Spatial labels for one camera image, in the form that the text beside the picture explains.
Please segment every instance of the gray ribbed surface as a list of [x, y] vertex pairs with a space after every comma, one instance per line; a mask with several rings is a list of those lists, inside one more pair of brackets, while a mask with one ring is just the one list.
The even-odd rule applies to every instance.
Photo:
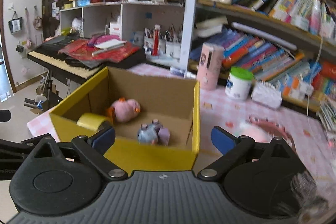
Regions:
[[[203, 182], [191, 171], [134, 172], [109, 183], [87, 208], [63, 217], [19, 213], [8, 224], [256, 224], [269, 223], [233, 206], [217, 183]], [[282, 220], [275, 223], [294, 223]]]

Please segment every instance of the yellow tape roll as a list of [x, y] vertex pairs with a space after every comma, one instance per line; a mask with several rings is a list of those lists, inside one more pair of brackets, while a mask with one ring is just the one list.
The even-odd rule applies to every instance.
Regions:
[[111, 122], [109, 118], [105, 116], [93, 113], [84, 113], [78, 119], [77, 125], [98, 132], [99, 130], [102, 130], [104, 127], [110, 126]]

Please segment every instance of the door frame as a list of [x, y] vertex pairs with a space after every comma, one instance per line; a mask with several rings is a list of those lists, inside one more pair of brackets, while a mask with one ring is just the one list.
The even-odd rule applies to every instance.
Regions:
[[11, 72], [11, 68], [9, 66], [8, 55], [7, 55], [7, 50], [6, 50], [4, 24], [3, 24], [3, 0], [0, 0], [0, 30], [1, 30], [2, 55], [3, 55], [4, 62], [5, 62], [9, 83], [10, 83], [13, 93], [16, 93], [16, 86], [14, 84], [13, 75]]

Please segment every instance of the green lid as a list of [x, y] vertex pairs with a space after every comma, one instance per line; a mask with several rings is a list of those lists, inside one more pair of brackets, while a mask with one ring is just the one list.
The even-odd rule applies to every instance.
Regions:
[[239, 67], [232, 67], [230, 73], [241, 80], [251, 81], [254, 78], [253, 73]]

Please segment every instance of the metal screw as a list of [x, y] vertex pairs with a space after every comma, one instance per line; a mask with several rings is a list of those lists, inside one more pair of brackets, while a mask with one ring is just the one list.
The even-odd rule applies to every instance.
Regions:
[[121, 169], [112, 169], [109, 171], [109, 176], [112, 178], [120, 178], [125, 175], [125, 171]]
[[211, 178], [217, 175], [217, 171], [213, 169], [203, 169], [201, 175], [206, 178]]

